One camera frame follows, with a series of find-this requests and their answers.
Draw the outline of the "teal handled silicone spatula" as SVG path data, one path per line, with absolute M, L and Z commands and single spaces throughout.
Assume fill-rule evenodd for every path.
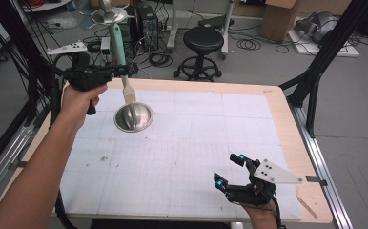
M 124 53 L 123 38 L 121 30 L 117 24 L 109 26 L 112 43 L 112 61 L 114 65 L 126 65 Z M 123 96 L 126 104 L 132 104 L 136 101 L 135 90 L 131 86 L 129 77 L 126 75 L 120 77 L 123 85 Z

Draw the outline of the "grey bag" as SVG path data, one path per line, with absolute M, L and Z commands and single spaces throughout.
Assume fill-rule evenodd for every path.
M 295 31 L 303 31 L 316 43 L 323 43 L 335 28 L 338 18 L 329 11 L 313 12 L 304 19 L 296 21 Z

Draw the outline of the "aluminium rail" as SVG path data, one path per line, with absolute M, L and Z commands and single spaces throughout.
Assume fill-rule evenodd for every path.
M 10 138 L 10 141 L 5 144 L 5 148 L 0 152 L 0 183 L 16 158 L 27 146 L 33 133 L 33 125 L 21 126 Z
M 313 136 L 310 136 L 308 129 L 305 127 L 307 115 L 302 108 L 297 108 L 293 105 L 290 106 L 290 110 L 294 116 L 301 138 L 303 139 L 305 148 L 316 172 L 318 183 L 320 184 L 322 192 L 326 197 L 327 204 L 332 212 L 333 221 L 337 225 L 337 229 L 354 229 L 327 163 L 319 148 L 318 142 Z

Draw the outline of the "black computer tower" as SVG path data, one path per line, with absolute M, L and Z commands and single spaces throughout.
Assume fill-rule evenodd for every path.
M 148 5 L 137 8 L 139 38 L 147 51 L 158 49 L 158 18 Z

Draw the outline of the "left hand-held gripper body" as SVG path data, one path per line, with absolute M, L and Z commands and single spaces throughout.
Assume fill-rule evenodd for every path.
M 46 53 L 61 57 L 67 55 L 72 59 L 72 67 L 64 70 L 62 75 L 78 91 L 89 91 L 107 84 L 113 78 L 113 67 L 90 65 L 87 46 L 80 40 L 60 48 L 47 48 Z

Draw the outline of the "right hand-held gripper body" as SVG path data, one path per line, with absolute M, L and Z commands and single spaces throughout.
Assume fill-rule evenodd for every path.
M 250 183 L 245 186 L 231 185 L 232 192 L 225 194 L 231 203 L 247 203 L 255 206 L 268 204 L 275 199 L 277 184 L 301 184 L 303 179 L 281 168 L 268 159 L 254 160 L 247 168 Z

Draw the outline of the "dark tape piece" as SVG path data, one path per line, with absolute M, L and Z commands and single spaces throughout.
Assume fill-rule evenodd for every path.
M 15 171 L 17 168 L 24 168 L 27 165 L 27 161 L 17 161 L 9 166 L 10 170 Z

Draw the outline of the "black round stool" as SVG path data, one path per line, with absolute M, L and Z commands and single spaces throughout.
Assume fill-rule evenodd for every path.
M 189 80 L 206 79 L 213 82 L 215 77 L 222 75 L 213 59 L 208 57 L 208 54 L 217 52 L 223 47 L 224 38 L 221 33 L 213 28 L 195 27 L 184 33 L 183 41 L 196 56 L 184 59 L 173 72 L 173 77 L 179 77 L 184 73 Z

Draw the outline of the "white grid mat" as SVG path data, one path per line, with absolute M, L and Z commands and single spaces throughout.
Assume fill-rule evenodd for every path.
M 232 154 L 286 167 L 273 114 L 263 95 L 139 90 L 153 122 L 138 133 L 114 124 L 119 89 L 100 96 L 79 130 L 61 182 L 74 216 L 245 219 L 215 188 L 214 175 L 245 185 Z

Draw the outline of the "steel utensil stand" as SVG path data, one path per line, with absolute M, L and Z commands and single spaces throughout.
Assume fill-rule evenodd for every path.
M 130 16 L 125 11 L 126 7 L 115 7 L 112 0 L 98 0 L 100 9 L 91 14 L 95 25 L 109 26 L 117 24 Z M 124 104 L 114 115 L 115 126 L 126 133 L 137 133 L 147 127 L 153 121 L 152 109 L 141 102 Z

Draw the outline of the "person's right hand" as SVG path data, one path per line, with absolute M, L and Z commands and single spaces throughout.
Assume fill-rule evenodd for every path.
M 277 229 L 276 214 L 270 204 L 254 206 L 241 204 L 250 218 L 253 229 Z

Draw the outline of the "black metal frame post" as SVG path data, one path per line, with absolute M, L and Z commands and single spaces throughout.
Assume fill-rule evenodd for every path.
M 0 43 L 9 52 L 18 72 L 28 79 L 28 102 L 23 107 L 23 111 L 26 113 L 27 123 L 31 124 L 32 120 L 37 117 L 39 100 L 47 97 L 52 101 L 53 74 L 57 70 L 52 69 L 53 64 L 38 50 L 11 0 L 0 0 L 0 23 L 23 57 L 21 61 L 15 56 L 12 48 L 0 34 Z
M 287 96 L 287 101 L 297 108 L 301 108 L 305 98 L 309 97 L 305 128 L 312 138 L 315 138 L 315 115 L 320 79 L 342 46 L 348 41 L 357 26 L 367 15 L 368 0 L 352 0 L 307 70 L 279 85 L 279 88 L 283 91 L 293 86 L 296 87 Z

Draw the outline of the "small grey power supply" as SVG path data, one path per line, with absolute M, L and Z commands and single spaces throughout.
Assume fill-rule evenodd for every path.
M 112 61 L 112 55 L 111 55 L 111 41 L 109 37 L 101 38 L 100 51 L 103 56 L 104 62 L 110 63 Z

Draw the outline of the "grey tape piece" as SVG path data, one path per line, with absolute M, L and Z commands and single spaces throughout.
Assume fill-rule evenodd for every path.
M 320 177 L 317 177 L 317 176 L 306 176 L 306 180 L 308 182 L 316 182 L 322 187 L 328 185 L 325 179 L 321 179 Z

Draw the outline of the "person's left hand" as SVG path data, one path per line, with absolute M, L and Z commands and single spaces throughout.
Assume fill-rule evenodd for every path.
M 61 111 L 56 122 L 71 130 L 79 130 L 85 121 L 89 106 L 96 106 L 99 96 L 108 90 L 102 85 L 86 92 L 80 92 L 68 85 L 64 89 Z

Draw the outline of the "white flat board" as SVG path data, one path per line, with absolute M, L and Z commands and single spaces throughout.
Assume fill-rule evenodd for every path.
M 320 51 L 318 43 L 303 31 L 290 29 L 288 32 L 288 38 L 298 54 L 317 55 Z M 359 52 L 349 42 L 346 42 L 337 53 L 337 57 L 357 58 L 359 57 Z

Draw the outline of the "brown cardboard box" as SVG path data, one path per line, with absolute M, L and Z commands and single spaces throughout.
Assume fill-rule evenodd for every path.
M 261 34 L 281 42 L 287 36 L 296 18 L 299 0 L 266 0 Z

